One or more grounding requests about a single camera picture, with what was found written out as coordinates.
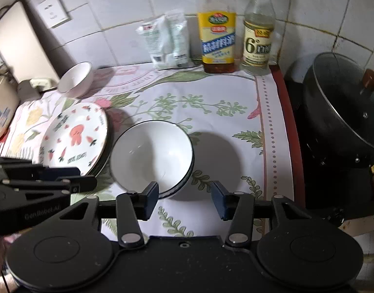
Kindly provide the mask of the pink bunny lovely bear plate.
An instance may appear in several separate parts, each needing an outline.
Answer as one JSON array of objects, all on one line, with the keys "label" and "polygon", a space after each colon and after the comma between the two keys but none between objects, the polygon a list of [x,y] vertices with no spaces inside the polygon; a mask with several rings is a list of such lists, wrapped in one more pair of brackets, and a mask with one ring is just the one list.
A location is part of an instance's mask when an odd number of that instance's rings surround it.
[{"label": "pink bunny lovely bear plate", "polygon": [[41,140],[39,162],[47,167],[76,167],[87,175],[108,140],[106,113],[96,103],[77,103],[62,111]]}]

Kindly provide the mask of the white ribbed bowl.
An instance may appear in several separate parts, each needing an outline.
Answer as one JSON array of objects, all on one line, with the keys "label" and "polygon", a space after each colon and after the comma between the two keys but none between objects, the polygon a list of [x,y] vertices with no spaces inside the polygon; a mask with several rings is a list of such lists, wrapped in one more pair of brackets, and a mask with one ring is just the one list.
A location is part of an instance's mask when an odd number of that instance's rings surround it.
[{"label": "white ribbed bowl", "polygon": [[90,62],[81,62],[71,67],[60,79],[58,92],[67,98],[78,98],[86,94],[93,82],[94,71]]},{"label": "white ribbed bowl", "polygon": [[193,169],[194,169],[194,163],[195,163],[195,157],[192,158],[190,167],[189,167],[187,173],[185,174],[185,176],[183,177],[183,179],[177,185],[172,187],[170,190],[165,191],[165,192],[160,192],[159,196],[158,196],[159,200],[173,197],[175,194],[177,194],[179,191],[181,191],[181,189],[184,187],[184,185],[188,182],[189,178],[191,177],[191,174],[192,174]]},{"label": "white ribbed bowl", "polygon": [[160,193],[183,179],[193,157],[192,142],[180,126],[149,120],[135,124],[115,141],[110,173],[126,191],[143,192],[154,181]]}]

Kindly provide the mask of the blue fried egg plate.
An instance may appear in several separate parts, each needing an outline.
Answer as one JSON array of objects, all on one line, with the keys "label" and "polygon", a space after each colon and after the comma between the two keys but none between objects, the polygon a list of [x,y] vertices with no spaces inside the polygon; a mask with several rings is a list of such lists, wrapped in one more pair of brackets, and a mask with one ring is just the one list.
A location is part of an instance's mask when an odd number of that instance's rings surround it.
[{"label": "blue fried egg plate", "polygon": [[108,133],[105,141],[105,146],[103,152],[96,161],[95,166],[89,171],[89,175],[94,175],[95,177],[99,176],[106,163],[108,162],[110,153],[112,151],[112,146],[114,144],[114,125],[109,115],[107,116],[108,121]]}]

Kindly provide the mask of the red striped cloth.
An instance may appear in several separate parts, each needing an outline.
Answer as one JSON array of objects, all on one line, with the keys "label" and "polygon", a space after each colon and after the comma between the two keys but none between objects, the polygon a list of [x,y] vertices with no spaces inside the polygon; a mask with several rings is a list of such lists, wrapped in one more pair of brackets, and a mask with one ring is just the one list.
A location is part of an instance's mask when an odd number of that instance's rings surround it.
[{"label": "red striped cloth", "polygon": [[9,150],[11,140],[10,129],[0,138],[0,157],[5,157]]}]

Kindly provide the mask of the white rice cooker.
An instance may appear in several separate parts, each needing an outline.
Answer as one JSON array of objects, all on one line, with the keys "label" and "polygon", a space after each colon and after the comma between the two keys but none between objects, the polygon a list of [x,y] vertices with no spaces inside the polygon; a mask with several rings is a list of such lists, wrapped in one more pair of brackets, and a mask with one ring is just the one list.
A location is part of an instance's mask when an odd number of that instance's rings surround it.
[{"label": "white rice cooker", "polygon": [[10,125],[19,102],[18,93],[9,78],[0,75],[0,138]]}]

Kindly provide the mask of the floral table cloth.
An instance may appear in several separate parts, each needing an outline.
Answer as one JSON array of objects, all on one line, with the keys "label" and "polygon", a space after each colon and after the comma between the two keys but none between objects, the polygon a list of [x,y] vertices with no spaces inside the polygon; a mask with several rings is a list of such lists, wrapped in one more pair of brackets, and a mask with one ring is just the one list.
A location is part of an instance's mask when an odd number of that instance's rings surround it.
[{"label": "floral table cloth", "polygon": [[108,113],[115,136],[140,122],[165,120],[192,141],[192,176],[141,222],[145,237],[225,235],[229,224],[211,202],[212,181],[260,200],[295,197],[302,180],[291,163],[298,141],[288,133],[294,119],[279,72],[209,75],[200,67],[157,71],[149,63],[103,68],[84,99]]}]

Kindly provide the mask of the cream cutting board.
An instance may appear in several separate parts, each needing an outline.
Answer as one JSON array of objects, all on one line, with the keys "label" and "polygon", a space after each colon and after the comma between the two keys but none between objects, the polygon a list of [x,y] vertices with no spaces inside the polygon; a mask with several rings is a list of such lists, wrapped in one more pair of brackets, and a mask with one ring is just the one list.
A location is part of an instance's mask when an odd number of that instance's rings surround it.
[{"label": "cream cutting board", "polygon": [[48,79],[60,81],[29,18],[25,0],[16,0],[0,18],[0,57],[18,82]]}]

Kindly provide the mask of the black wok with lid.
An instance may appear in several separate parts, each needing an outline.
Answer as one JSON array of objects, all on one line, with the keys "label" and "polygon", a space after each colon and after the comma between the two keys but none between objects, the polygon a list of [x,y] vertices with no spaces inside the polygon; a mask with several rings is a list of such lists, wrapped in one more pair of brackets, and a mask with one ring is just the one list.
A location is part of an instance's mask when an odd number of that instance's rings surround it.
[{"label": "black wok with lid", "polygon": [[374,215],[374,82],[341,54],[315,57],[303,81],[310,201],[324,218]]}]

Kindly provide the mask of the white plastic seasoning bag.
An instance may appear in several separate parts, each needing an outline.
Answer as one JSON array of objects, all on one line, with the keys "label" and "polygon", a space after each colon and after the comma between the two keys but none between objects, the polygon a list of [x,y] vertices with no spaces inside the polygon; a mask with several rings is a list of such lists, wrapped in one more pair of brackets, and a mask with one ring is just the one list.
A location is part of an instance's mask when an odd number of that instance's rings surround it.
[{"label": "white plastic seasoning bag", "polygon": [[182,9],[174,9],[144,21],[136,32],[156,70],[192,67],[188,21]]}]

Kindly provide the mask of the clear vinegar bottle yellow cap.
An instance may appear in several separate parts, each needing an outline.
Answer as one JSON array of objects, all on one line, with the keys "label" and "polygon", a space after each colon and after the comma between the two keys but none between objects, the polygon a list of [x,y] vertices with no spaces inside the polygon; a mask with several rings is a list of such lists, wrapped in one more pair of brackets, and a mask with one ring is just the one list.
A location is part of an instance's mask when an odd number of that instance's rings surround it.
[{"label": "clear vinegar bottle yellow cap", "polygon": [[245,72],[251,75],[267,74],[275,21],[272,0],[250,0],[243,22],[241,66]]}]

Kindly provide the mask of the yellow label cooking wine bottle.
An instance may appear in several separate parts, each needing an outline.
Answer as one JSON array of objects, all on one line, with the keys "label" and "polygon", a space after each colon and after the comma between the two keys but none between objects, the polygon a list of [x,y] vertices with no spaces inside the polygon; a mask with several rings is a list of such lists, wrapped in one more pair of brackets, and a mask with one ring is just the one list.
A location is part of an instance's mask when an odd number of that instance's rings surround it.
[{"label": "yellow label cooking wine bottle", "polygon": [[235,0],[197,0],[202,63],[206,73],[235,71]]}]

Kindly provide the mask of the white wall socket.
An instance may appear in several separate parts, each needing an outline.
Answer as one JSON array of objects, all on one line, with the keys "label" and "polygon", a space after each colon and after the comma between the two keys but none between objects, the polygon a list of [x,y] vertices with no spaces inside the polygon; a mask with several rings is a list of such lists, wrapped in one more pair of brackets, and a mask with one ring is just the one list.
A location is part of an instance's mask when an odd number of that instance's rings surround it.
[{"label": "white wall socket", "polygon": [[61,0],[44,0],[36,7],[36,10],[48,29],[55,28],[70,20]]}]

